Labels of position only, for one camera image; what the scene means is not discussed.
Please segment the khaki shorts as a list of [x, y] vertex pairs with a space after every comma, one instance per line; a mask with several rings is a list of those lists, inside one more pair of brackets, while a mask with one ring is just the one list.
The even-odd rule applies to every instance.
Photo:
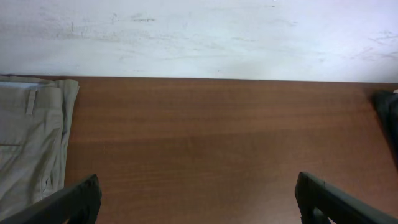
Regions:
[[65, 184], [75, 80], [1, 77], [1, 218]]

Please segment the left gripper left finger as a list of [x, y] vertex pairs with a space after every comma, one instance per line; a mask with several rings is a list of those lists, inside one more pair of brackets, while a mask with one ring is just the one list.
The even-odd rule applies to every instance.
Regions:
[[101, 197], [98, 177], [93, 174], [1, 220], [1, 224], [95, 224]]

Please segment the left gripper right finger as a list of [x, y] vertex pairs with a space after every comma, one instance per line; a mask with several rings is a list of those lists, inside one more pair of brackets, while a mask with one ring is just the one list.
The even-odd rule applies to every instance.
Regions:
[[397, 219], [346, 194], [308, 172], [300, 172], [295, 198], [302, 224], [390, 224]]

